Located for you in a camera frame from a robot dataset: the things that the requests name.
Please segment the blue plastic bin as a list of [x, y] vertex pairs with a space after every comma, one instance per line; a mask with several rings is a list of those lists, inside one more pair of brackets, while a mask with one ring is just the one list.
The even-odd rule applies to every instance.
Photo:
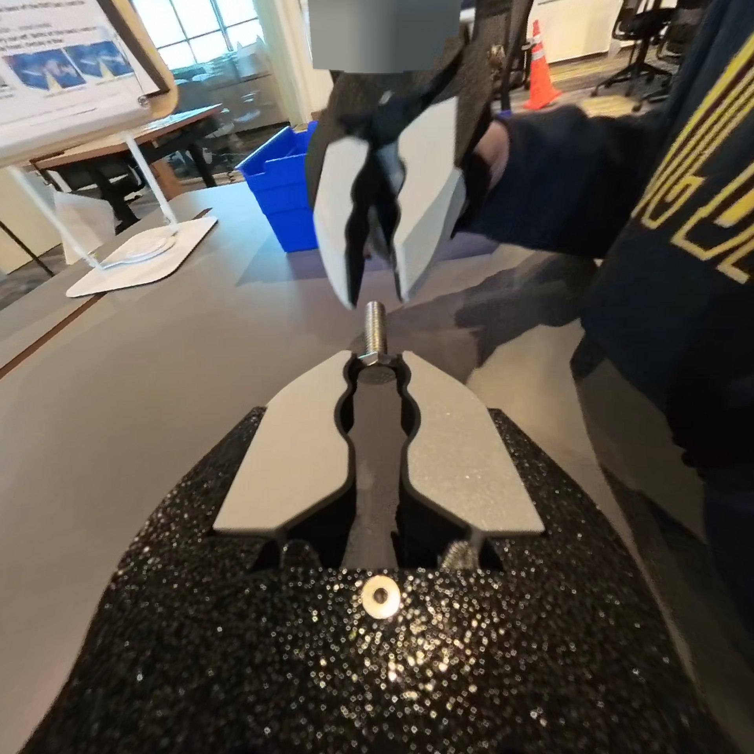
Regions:
[[317, 127], [285, 127], [246, 157], [237, 170], [286, 253], [317, 247], [306, 179], [307, 147]]

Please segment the wood-edged grey desk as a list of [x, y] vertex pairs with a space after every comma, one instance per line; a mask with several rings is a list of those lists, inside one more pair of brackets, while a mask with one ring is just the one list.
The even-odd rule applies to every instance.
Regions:
[[136, 129], [134, 142], [139, 147], [146, 167], [139, 167], [123, 137], [97, 139], [83, 146], [54, 152], [32, 161], [33, 167], [58, 191], [65, 185], [73, 193], [95, 186], [101, 199], [115, 213], [116, 231], [125, 231], [137, 223], [127, 198], [146, 188], [153, 177], [165, 195], [172, 200], [184, 193], [174, 169], [167, 159], [185, 153], [190, 157], [203, 185], [215, 188], [216, 180], [203, 154], [202, 140], [220, 128], [224, 106], [204, 108], [169, 115]]

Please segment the black office chair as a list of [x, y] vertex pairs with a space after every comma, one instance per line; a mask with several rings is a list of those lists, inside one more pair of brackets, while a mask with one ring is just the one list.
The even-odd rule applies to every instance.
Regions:
[[638, 114], [644, 107], [645, 97], [636, 99], [635, 90], [644, 81], [652, 84], [659, 80], [659, 95], [670, 89], [674, 72], [647, 61], [653, 44], [660, 44], [664, 34], [673, 23], [677, 7], [665, 6], [662, 1], [623, 1], [611, 32], [615, 42], [629, 42], [633, 45], [629, 63], [621, 70], [594, 85], [590, 96], [597, 97], [601, 90], [618, 84], [626, 84], [625, 97], [632, 103], [632, 113]]

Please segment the orange traffic cone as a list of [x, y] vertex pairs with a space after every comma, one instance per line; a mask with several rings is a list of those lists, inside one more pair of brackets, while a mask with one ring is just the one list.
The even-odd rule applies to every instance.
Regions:
[[523, 103], [523, 108], [538, 111], [552, 105], [562, 94], [551, 80], [539, 20], [534, 20], [533, 23], [531, 53], [529, 99]]

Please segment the person's right hand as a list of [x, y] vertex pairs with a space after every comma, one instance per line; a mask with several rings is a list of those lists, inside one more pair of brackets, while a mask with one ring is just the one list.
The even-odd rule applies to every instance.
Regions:
[[505, 119], [493, 118], [476, 142], [466, 168], [472, 185], [485, 192], [502, 178], [511, 151], [511, 139]]

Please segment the steel hex bolt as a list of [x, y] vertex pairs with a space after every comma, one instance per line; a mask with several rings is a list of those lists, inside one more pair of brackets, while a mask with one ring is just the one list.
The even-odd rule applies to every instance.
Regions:
[[353, 360], [354, 378], [365, 384], [401, 386], [403, 361], [399, 352], [388, 343], [387, 311], [377, 300], [368, 302], [364, 310], [363, 348]]

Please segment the navy printed hoodie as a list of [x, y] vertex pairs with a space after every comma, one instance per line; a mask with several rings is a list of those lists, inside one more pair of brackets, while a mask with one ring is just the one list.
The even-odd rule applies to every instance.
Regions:
[[713, 2], [657, 117], [651, 177], [599, 269], [587, 340], [666, 419], [752, 626], [752, 2]]

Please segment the white sign stand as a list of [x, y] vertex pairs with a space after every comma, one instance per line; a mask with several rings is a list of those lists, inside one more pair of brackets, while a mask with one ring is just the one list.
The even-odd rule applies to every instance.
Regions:
[[14, 180], [51, 222], [62, 241], [69, 244], [75, 255], [90, 268], [83, 278], [67, 289], [68, 298], [91, 298], [118, 290], [143, 287], [170, 277], [218, 222], [216, 217], [209, 214], [197, 220], [178, 221], [133, 135], [123, 132], [121, 138], [127, 144], [137, 166], [146, 171], [148, 185], [158, 200], [165, 223], [160, 227], [141, 231], [122, 242], [104, 261], [84, 248], [57, 212], [36, 192], [25, 171], [13, 165], [8, 167]]

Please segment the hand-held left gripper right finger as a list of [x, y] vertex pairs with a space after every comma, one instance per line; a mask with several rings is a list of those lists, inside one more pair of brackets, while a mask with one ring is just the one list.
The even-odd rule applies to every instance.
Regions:
[[409, 491], [468, 538], [541, 535], [542, 519], [483, 402], [412, 351], [402, 362], [419, 415], [406, 446]]

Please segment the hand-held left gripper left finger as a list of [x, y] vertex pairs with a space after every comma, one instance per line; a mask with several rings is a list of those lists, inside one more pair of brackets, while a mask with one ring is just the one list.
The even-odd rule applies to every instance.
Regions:
[[215, 533], [280, 538], [347, 488], [351, 447], [336, 409], [350, 390], [353, 358], [338, 351], [271, 398]]

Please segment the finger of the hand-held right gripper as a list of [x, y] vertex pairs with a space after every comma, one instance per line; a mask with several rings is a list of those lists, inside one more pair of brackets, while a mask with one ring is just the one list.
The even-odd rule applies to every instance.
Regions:
[[376, 152], [391, 199], [380, 220], [397, 295], [409, 301], [424, 283], [466, 198], [456, 165], [458, 97], [431, 105]]
[[320, 257], [333, 291], [353, 310], [360, 296], [369, 212], [380, 188], [380, 169], [370, 144], [343, 137], [325, 150], [314, 205]]

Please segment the white printed poster board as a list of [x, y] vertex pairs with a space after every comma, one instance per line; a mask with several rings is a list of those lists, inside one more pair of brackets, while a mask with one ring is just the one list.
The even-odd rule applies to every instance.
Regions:
[[1, 2], [3, 168], [164, 118], [177, 102], [131, 2]]

